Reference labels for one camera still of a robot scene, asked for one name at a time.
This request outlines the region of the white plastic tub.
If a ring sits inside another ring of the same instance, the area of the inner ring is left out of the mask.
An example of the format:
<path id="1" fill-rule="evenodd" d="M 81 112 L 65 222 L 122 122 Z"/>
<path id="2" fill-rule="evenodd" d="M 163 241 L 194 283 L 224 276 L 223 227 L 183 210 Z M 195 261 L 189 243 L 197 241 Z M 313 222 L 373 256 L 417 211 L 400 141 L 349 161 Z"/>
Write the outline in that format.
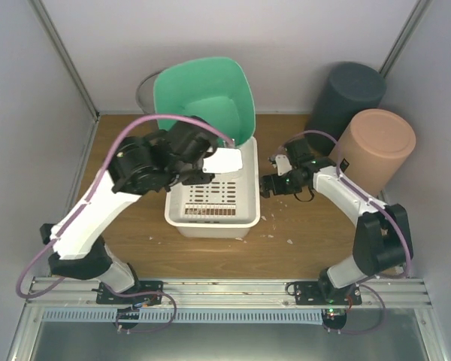
<path id="1" fill-rule="evenodd" d="M 260 220 L 259 161 L 255 138 L 240 147 L 244 167 L 211 183 L 171 189 L 165 220 L 190 238 L 243 238 Z"/>

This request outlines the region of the green plastic bin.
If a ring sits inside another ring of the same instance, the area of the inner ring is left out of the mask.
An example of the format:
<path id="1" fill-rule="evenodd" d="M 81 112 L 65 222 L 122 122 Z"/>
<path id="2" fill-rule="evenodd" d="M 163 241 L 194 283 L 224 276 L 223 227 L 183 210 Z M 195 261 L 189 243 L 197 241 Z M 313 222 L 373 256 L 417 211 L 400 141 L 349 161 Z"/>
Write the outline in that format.
<path id="1" fill-rule="evenodd" d="M 157 114 L 196 116 L 237 146 L 256 130 L 256 110 L 244 70 L 228 57 L 190 60 L 162 71 L 153 84 Z"/>

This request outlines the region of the salmon pink plastic bin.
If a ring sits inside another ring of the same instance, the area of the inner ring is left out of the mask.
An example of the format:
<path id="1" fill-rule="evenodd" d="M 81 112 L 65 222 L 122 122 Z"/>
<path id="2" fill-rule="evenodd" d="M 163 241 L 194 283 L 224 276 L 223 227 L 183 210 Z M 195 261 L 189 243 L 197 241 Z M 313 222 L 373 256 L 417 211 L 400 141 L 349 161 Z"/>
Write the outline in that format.
<path id="1" fill-rule="evenodd" d="M 381 109 L 357 113 L 329 158 L 366 193 L 378 196 L 416 146 L 410 124 Z"/>

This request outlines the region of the silver wire mesh bin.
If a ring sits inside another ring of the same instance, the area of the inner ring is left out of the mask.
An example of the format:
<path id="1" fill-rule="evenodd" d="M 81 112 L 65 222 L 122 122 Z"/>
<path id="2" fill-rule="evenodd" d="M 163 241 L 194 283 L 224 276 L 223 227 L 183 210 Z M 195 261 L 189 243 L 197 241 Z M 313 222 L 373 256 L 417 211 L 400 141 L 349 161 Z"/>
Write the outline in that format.
<path id="1" fill-rule="evenodd" d="M 156 112 L 153 97 L 153 87 L 156 78 L 163 72 L 163 70 L 154 71 L 147 75 L 139 84 L 135 91 L 135 101 L 137 106 L 146 115 L 154 114 Z"/>

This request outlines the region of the dark grey plastic bin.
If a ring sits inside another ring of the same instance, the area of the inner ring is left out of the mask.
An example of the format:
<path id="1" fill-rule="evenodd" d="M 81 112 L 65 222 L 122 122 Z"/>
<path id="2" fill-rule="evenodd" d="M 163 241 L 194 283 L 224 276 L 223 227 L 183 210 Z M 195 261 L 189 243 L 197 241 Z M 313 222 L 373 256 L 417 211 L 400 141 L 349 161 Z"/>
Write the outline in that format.
<path id="1" fill-rule="evenodd" d="M 358 112 L 377 108 L 385 92 L 378 71 L 357 62 L 339 63 L 329 72 L 304 128 L 338 140 Z"/>

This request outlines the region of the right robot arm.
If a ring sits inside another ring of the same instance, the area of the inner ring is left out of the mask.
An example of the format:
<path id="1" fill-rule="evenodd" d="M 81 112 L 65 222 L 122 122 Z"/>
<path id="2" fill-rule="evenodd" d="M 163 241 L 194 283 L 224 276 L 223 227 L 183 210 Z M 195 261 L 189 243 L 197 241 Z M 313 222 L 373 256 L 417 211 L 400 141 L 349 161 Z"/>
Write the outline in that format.
<path id="1" fill-rule="evenodd" d="M 329 199 L 355 226 L 353 250 L 345 260 L 323 269 L 318 278 L 318 296 L 333 305 L 350 287 L 402 265 L 409 273 L 413 245 L 407 211 L 373 197 L 350 180 L 340 165 L 327 156 L 313 154 L 305 138 L 287 141 L 269 159 L 273 174 L 260 178 L 260 194 L 297 196 L 308 190 Z"/>

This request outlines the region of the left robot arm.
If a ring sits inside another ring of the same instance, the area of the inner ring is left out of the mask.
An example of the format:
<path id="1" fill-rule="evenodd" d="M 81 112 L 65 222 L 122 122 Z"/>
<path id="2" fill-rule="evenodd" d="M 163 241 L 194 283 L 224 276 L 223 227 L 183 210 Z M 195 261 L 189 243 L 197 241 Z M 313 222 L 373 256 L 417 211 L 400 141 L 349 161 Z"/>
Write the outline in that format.
<path id="1" fill-rule="evenodd" d="M 207 184 L 213 176 L 201 168 L 215 153 L 217 135 L 195 124 L 176 122 L 169 130 L 143 137 L 127 136 L 105 169 L 69 214 L 50 230 L 53 275 L 108 285 L 124 304 L 140 294 L 137 275 L 105 244 L 103 231 L 128 206 L 149 192 L 170 191 L 173 185 Z"/>

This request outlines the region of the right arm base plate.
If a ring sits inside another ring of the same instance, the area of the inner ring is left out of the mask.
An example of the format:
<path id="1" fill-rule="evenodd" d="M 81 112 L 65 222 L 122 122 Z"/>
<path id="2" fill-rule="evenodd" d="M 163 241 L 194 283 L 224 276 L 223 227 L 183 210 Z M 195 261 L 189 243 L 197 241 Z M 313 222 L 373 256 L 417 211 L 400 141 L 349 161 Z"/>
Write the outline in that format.
<path id="1" fill-rule="evenodd" d="M 359 288 L 352 285 L 336 289 L 320 280 L 293 281 L 286 283 L 285 291 L 294 297 L 296 305 L 336 307 L 362 304 Z"/>

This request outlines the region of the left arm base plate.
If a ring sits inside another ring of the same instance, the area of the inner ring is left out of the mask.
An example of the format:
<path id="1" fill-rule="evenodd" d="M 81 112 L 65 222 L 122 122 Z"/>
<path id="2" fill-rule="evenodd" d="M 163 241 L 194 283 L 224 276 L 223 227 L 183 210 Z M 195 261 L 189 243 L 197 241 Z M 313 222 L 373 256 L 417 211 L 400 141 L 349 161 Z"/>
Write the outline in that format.
<path id="1" fill-rule="evenodd" d="M 138 285 L 130 290 L 115 295 L 103 283 L 96 289 L 96 303 L 99 305 L 160 305 L 162 297 L 158 295 L 163 291 L 162 281 L 139 281 Z"/>

